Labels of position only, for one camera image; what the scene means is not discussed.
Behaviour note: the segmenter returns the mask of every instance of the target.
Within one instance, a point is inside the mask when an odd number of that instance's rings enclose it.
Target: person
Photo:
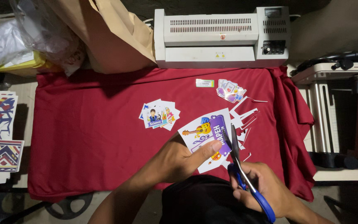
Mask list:
[[[155,109],[151,109],[150,110],[150,121],[156,121],[157,120],[157,116],[156,116],[156,110]]]
[[[148,193],[157,183],[174,183],[162,193],[160,223],[269,223],[250,192],[209,175],[191,176],[221,148],[219,140],[206,143],[193,154],[175,134],[137,173],[113,190],[89,224],[132,223]],[[277,218],[301,224],[332,223],[305,206],[263,163],[242,162],[241,168],[266,198]]]

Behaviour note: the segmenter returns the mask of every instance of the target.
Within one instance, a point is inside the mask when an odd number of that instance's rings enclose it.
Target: name tag sticker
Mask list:
[[[196,79],[196,87],[214,87],[215,82],[213,80]]]

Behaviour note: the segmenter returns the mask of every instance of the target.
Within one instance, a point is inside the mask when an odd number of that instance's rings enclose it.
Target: brown paper bag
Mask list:
[[[48,0],[84,41],[92,68],[123,73],[153,66],[153,31],[119,0]]]

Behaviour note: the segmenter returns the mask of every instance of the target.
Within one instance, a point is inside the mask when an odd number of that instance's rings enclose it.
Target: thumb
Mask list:
[[[240,202],[242,202],[247,208],[262,212],[262,208],[252,194],[244,190],[233,191],[233,196]]]
[[[201,148],[197,149],[190,157],[189,157],[189,166],[194,170],[196,170],[203,162],[207,159],[210,159],[212,155],[214,155],[220,148],[222,147],[222,143],[219,140],[213,140],[203,145]]]

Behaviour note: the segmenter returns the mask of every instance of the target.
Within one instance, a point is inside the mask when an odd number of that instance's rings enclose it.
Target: red cloth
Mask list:
[[[215,88],[196,88],[195,79],[227,79],[246,96],[238,114],[258,108],[240,151],[243,160],[268,164],[296,195],[313,200],[315,167],[305,138],[313,117],[286,76],[271,69],[143,69],[132,73],[78,71],[37,75],[28,191],[33,199],[57,202],[66,196],[117,188],[139,170],[177,131],[197,117],[232,104]],[[145,129],[143,103],[176,102],[181,118],[173,129]],[[228,180],[223,166],[207,172]],[[157,185],[164,188],[167,184]]]

